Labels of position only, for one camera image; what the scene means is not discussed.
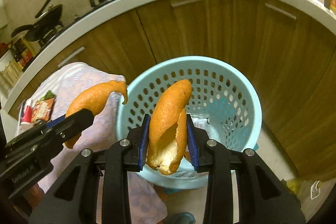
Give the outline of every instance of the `countertop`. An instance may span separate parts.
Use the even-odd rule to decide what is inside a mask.
[[[8,112],[20,93],[34,76],[59,52],[76,39],[126,11],[156,0],[110,0],[84,15],[55,37],[43,51],[35,58],[32,64],[22,74],[12,88],[8,98],[1,100],[3,110]],[[280,0],[310,15],[336,35],[336,16],[317,0]]]

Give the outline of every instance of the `metal screw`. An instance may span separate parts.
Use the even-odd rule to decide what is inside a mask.
[[[128,146],[130,144],[130,141],[127,139],[122,139],[119,143],[121,146]]]
[[[37,148],[37,144],[35,144],[32,148],[31,148],[31,152],[34,152],[35,150],[36,150],[36,148]]]
[[[209,140],[207,141],[207,145],[209,146],[216,146],[217,142],[215,140]]]
[[[91,150],[90,149],[83,149],[81,154],[82,154],[83,157],[90,156]]]
[[[250,148],[249,148],[249,149],[246,149],[246,150],[245,150],[245,154],[251,157],[251,156],[254,155],[254,150],[253,150],[253,149],[250,149]]]

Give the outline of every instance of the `silver drawer handle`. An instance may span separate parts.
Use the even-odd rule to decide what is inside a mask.
[[[180,1],[180,2],[174,2],[174,3],[171,4],[171,6],[173,8],[175,8],[175,7],[179,7],[179,6],[182,6],[182,5],[186,5],[186,4],[194,3],[194,2],[199,2],[199,1],[202,1],[202,0],[184,0],[184,1]]]
[[[296,20],[296,16],[290,14],[289,12],[286,12],[286,11],[284,11],[284,10],[278,8],[278,7],[275,7],[275,6],[271,5],[271,4],[268,4],[268,3],[265,3],[265,5],[266,5],[266,7],[270,8],[272,10],[275,10],[275,11],[277,11],[279,13],[282,13],[283,15],[286,15],[286,16],[290,17],[291,19]]]
[[[77,54],[79,54],[81,51],[85,50],[85,47],[80,47],[78,50],[74,51],[72,54],[70,54],[67,58],[65,58],[61,63],[59,63],[57,66],[63,67],[63,65],[65,63],[67,63],[71,58],[73,58],[74,56],[76,56]]]

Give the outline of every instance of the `floor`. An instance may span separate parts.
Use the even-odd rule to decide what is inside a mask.
[[[266,127],[261,129],[257,144],[259,145],[259,148],[256,152],[280,180],[289,180],[295,177],[295,174],[293,173],[291,167],[287,164],[285,157],[272,141]],[[234,183],[235,180],[236,176],[233,174],[234,223],[239,221],[238,197],[236,183]],[[168,215],[180,212],[190,212],[196,218],[196,223],[202,223],[206,194],[207,188],[204,187],[196,190],[185,190],[169,195],[168,199],[164,200],[167,206]]]

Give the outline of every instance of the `basket rim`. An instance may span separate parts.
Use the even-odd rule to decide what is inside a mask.
[[[253,117],[253,125],[252,125],[252,129],[251,129],[251,134],[243,148],[243,150],[247,149],[247,148],[251,148],[253,149],[254,146],[257,143],[258,137],[259,137],[259,133],[261,130],[261,123],[262,123],[262,111],[261,111],[261,104],[259,101],[259,97],[257,95],[257,92],[255,91],[254,87],[252,86],[252,84],[250,83],[250,81],[246,78],[245,75],[243,75],[239,70],[237,70],[236,68],[232,67],[231,65],[229,65],[228,63],[225,63],[221,60],[215,59],[215,58],[211,58],[211,57],[204,57],[204,56],[183,56],[183,57],[176,57],[176,58],[172,58],[166,61],[163,61],[159,64],[154,65],[153,67],[147,69],[146,71],[144,71],[142,74],[140,74],[138,77],[136,77],[131,83],[130,85],[127,87],[127,91],[128,93],[132,92],[133,89],[142,81],[143,78],[147,77],[148,75],[150,75],[152,72],[165,67],[166,65],[170,65],[172,63],[177,63],[179,61],[206,61],[215,65],[221,65],[222,67],[232,71],[237,77],[239,77],[242,82],[244,83],[244,85],[246,86],[247,90],[249,91],[251,98],[252,98],[252,104],[253,104],[253,108],[254,108],[254,117]],[[122,124],[121,124],[121,111],[122,108],[122,101],[120,100],[119,102],[119,107],[118,107],[118,114],[117,114],[117,120],[116,120],[116,134],[117,134],[117,138],[118,140],[120,140],[119,135],[120,135],[120,131],[122,128]],[[157,184],[157,185],[162,185],[162,182],[159,182],[157,180],[152,181],[150,180],[147,176],[143,176],[145,179]]]

